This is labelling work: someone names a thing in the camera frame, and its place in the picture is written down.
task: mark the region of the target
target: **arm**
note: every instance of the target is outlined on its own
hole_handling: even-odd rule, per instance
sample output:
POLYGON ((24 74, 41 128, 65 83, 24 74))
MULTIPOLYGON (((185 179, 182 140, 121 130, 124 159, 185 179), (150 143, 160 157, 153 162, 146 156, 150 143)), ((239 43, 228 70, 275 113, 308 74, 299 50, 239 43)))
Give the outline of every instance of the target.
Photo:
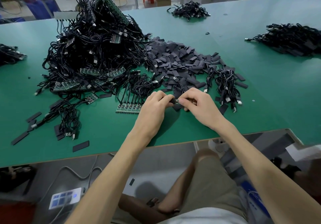
POLYGON ((138 115, 115 157, 94 181, 66 221, 71 223, 110 223, 130 172, 143 149, 156 135, 164 119, 165 108, 173 106, 173 95, 153 92, 138 115))
POLYGON ((226 140, 275 223, 320 223, 321 206, 250 144, 223 117, 208 94, 192 88, 179 98, 179 103, 226 140))

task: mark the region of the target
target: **power strip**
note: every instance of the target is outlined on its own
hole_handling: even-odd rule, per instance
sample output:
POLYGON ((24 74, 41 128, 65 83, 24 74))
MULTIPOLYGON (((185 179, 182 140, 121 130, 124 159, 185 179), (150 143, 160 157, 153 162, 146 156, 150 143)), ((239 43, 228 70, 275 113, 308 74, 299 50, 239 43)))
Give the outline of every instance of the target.
POLYGON ((51 197, 49 210, 62 207, 64 205, 74 204, 80 201, 82 188, 76 188, 65 192, 53 194, 51 197))

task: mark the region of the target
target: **workbench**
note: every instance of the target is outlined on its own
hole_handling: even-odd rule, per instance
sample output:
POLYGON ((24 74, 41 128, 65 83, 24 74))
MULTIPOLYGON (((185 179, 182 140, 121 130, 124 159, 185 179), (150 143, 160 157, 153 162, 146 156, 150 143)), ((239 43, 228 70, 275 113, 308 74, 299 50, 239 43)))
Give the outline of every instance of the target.
MULTIPOLYGON (((124 12, 134 17, 143 33, 153 33, 195 48, 199 53, 219 52, 222 59, 245 77, 247 89, 239 88, 243 106, 224 116, 242 134, 289 128, 305 145, 321 143, 321 61, 315 57, 282 55, 262 44, 246 42, 265 32, 271 23, 301 23, 321 29, 321 0, 241 0, 203 5, 211 17, 188 22, 157 7, 124 12)), ((54 19, 0 25, 0 43, 18 46, 28 55, 24 61, 0 67, 0 167, 79 157, 117 151, 132 129, 137 115, 115 113, 115 96, 81 105, 81 129, 74 141, 57 141, 54 126, 60 118, 30 132, 16 145, 11 141, 27 130, 26 119, 49 111, 59 99, 45 90, 34 96, 43 80, 43 59, 56 40, 54 19), (84 141, 90 146, 72 152, 84 141)), ((205 81, 206 75, 197 77, 205 81)), ((209 94, 218 96, 216 85, 209 94)), ((218 137, 190 112, 166 109, 165 119, 149 146, 162 146, 218 137)))

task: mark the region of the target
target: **shorts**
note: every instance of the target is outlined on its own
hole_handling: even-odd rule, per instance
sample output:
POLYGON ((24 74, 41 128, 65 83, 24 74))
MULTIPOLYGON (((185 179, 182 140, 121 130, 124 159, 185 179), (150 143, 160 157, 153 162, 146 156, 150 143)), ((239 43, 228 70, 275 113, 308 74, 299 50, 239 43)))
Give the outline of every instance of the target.
POLYGON ((179 214, 204 207, 229 210, 247 219, 238 187, 217 157, 206 157, 198 162, 179 214))

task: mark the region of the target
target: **knee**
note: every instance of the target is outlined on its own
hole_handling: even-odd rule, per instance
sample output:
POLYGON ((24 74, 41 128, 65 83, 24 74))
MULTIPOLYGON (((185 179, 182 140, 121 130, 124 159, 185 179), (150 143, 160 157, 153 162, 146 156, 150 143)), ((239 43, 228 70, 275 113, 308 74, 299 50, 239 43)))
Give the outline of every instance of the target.
POLYGON ((206 148, 206 149, 200 149, 196 153, 196 155, 194 156, 194 161, 195 161, 195 163, 197 163, 207 157, 217 157, 219 159, 219 155, 216 152, 212 151, 211 149, 206 148))

